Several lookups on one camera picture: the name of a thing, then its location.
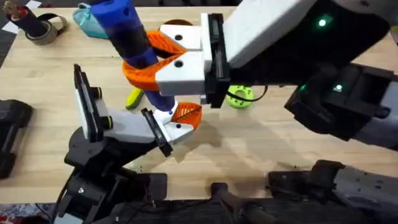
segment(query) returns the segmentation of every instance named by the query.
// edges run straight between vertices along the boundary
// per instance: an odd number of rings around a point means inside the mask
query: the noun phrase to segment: light blue object
[[[73,20],[89,37],[108,39],[104,29],[90,12],[90,5],[79,3],[76,11],[73,12]]]

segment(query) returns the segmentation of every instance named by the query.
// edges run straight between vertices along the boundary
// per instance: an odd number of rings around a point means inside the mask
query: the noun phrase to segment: blue cylinder
[[[158,62],[131,0],[102,1],[92,5],[90,11],[125,62],[138,69]],[[161,96],[156,91],[145,94],[158,110],[170,111],[174,107],[174,96]]]

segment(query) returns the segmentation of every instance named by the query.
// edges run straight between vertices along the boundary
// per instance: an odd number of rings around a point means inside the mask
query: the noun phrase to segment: screw
[[[182,63],[182,61],[180,61],[180,60],[174,62],[174,66],[176,66],[177,68],[182,67],[182,65],[183,65],[183,63]]]
[[[177,34],[177,35],[174,37],[174,39],[175,39],[175,40],[182,40],[182,35]]]

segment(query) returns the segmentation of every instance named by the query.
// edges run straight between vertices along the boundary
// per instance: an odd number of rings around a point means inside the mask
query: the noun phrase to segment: blue object
[[[92,5],[90,11],[125,62],[138,69],[158,62],[131,0],[103,1]],[[170,111],[174,107],[174,96],[161,96],[158,91],[145,94],[158,110]]]
[[[158,110],[171,111],[174,107],[174,96],[162,96],[158,91],[144,91],[150,103]]]
[[[76,11],[73,12],[73,20],[89,37],[108,39],[105,30],[102,29],[98,21],[90,12],[90,5],[80,3]]]

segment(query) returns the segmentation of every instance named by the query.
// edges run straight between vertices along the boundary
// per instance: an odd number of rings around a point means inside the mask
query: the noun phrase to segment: yellow object
[[[141,102],[142,96],[144,96],[144,92],[141,89],[134,88],[130,95],[127,97],[126,100],[126,109],[127,110],[134,110]]]
[[[102,91],[100,87],[97,87],[98,90],[98,99],[102,99]]]
[[[398,45],[398,26],[393,26],[393,27],[391,28],[390,33],[391,33],[392,38],[394,39],[394,41],[395,41],[395,42],[397,43],[397,45]]]
[[[109,123],[109,129],[113,129],[113,122],[110,116],[108,116],[108,123]]]

